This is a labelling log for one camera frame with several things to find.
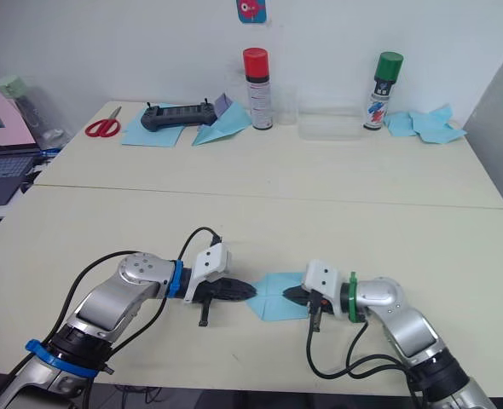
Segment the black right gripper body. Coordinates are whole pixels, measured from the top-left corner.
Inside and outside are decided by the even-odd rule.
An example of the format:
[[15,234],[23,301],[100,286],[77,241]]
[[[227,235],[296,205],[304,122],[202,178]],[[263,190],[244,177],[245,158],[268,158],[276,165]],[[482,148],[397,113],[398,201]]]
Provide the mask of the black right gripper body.
[[334,315],[333,306],[320,292],[312,290],[309,294],[309,331],[319,332],[323,314]]

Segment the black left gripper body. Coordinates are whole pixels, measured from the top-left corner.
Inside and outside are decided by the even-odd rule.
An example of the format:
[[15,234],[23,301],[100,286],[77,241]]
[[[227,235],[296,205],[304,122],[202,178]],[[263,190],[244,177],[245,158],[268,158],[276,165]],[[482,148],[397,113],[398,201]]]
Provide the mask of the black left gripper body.
[[219,279],[214,282],[203,281],[197,286],[192,303],[199,304],[201,308],[199,327],[208,326],[211,302],[214,298],[219,298],[226,287],[227,279]]

